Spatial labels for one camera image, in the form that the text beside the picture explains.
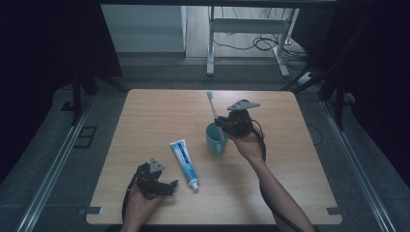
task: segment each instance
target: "toothbrush handle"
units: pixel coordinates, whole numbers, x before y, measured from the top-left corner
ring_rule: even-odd
[[[214,109],[214,105],[212,104],[212,101],[209,100],[209,102],[211,103],[211,108],[212,108],[212,112],[214,113],[214,118],[218,119],[218,114],[217,114],[217,111]],[[223,136],[222,128],[221,127],[217,127],[217,128],[218,128],[218,131],[220,132],[220,141],[223,141],[224,136]]]

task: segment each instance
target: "hand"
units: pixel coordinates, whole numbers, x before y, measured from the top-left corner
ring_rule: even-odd
[[[140,189],[134,185],[130,192],[126,217],[121,231],[137,232],[161,202],[161,196],[148,195],[148,199],[146,199]]]
[[[262,134],[261,131],[255,128],[259,134]],[[235,137],[231,134],[228,134],[230,140],[232,140],[239,153],[248,161],[250,164],[254,162],[264,162],[262,157],[262,149],[260,147],[259,141],[256,135],[251,132],[250,134],[243,137]]]

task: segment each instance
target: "teal cup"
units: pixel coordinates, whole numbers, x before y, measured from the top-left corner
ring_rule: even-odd
[[[216,156],[221,156],[225,150],[226,143],[228,142],[228,134],[224,132],[223,139],[220,139],[220,131],[215,123],[208,125],[205,134],[208,151]]]

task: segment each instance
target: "toothpaste tube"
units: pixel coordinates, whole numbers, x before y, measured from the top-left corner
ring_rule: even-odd
[[[172,142],[170,145],[172,150],[174,150],[175,156],[177,157],[179,163],[181,164],[181,168],[187,178],[188,185],[192,187],[194,191],[198,191],[199,180],[192,161],[190,160],[190,153],[188,152],[185,139]]]

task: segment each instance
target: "white stand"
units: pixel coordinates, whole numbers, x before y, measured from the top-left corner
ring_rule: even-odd
[[[244,18],[215,18],[215,7],[211,7],[209,19],[209,45],[206,73],[214,74],[214,33],[252,33],[252,34],[281,34],[278,47],[274,47],[280,72],[283,77],[289,76],[281,53],[292,24],[295,9],[291,9],[286,20],[278,19],[244,19]]]

